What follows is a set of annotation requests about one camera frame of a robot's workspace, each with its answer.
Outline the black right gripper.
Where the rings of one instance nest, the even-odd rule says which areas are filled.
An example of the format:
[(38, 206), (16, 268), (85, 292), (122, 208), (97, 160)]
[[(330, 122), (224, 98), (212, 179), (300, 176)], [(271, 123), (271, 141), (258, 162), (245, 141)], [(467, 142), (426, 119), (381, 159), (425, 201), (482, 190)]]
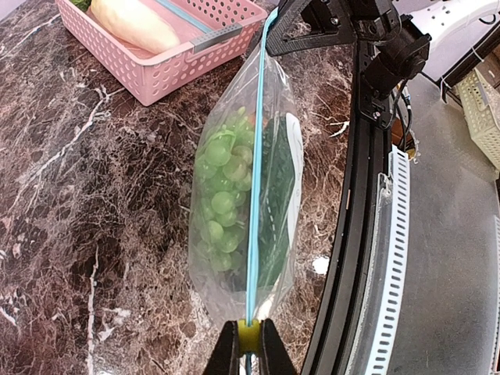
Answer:
[(391, 1), (280, 1), (265, 37), (266, 50), (279, 56), (348, 45), (354, 42), (354, 35), (359, 40), (386, 43), (401, 30), (401, 17)]

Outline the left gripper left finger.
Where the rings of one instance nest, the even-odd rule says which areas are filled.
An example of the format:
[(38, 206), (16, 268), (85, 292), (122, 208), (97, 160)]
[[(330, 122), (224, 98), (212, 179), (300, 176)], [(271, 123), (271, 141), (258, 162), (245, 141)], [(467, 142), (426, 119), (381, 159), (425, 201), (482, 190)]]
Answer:
[(212, 350), (203, 375), (239, 374), (239, 336), (238, 322), (227, 321)]

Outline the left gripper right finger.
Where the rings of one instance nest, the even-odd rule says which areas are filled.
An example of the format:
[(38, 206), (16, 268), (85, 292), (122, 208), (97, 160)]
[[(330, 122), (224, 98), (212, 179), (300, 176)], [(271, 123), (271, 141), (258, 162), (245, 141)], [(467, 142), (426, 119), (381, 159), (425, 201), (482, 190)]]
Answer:
[(260, 374), (297, 374), (297, 370), (271, 319), (265, 319), (260, 323), (258, 358)]

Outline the pink plastic basket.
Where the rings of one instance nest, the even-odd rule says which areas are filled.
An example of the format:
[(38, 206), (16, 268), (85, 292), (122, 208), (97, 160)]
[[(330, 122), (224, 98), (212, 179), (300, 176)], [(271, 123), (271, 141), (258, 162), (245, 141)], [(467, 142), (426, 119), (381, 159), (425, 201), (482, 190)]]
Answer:
[(58, 1), (66, 29), (142, 104), (244, 53), (253, 1)]

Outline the green cucumber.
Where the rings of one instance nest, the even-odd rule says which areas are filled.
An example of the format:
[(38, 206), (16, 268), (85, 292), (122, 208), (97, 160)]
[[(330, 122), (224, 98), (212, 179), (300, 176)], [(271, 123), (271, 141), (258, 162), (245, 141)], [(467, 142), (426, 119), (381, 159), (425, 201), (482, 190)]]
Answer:
[(271, 287), (288, 258), (288, 206), (295, 171), (288, 142), (286, 118), (270, 120), (262, 133), (259, 207), (260, 288)]

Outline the green grape bunch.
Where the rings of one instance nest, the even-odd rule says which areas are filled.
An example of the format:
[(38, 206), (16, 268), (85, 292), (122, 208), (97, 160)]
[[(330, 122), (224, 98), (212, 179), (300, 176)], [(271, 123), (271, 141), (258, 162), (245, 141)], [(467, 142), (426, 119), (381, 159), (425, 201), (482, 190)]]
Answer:
[(220, 277), (245, 271), (255, 116), (244, 106), (209, 119), (195, 154), (190, 252)]

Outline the clear zip top bag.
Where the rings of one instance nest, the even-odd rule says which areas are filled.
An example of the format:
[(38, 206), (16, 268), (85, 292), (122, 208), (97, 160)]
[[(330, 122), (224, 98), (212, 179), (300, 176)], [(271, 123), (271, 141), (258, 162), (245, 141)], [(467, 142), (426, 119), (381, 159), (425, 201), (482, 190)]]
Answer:
[(303, 143), (288, 75), (268, 53), (278, 13), (209, 114), (195, 154), (191, 281), (220, 329), (207, 374), (293, 374), (271, 320), (294, 284)]

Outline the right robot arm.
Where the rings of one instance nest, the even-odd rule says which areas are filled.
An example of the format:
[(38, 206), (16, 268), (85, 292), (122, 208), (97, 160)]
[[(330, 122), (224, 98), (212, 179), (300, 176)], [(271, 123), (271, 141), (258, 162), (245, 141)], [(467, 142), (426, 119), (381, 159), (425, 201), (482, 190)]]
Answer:
[(262, 40), (271, 56), (354, 45), (353, 116), (387, 129), (397, 84), (422, 72), (447, 37), (498, 11), (497, 1), (436, 1), (411, 14), (391, 1), (281, 1)]

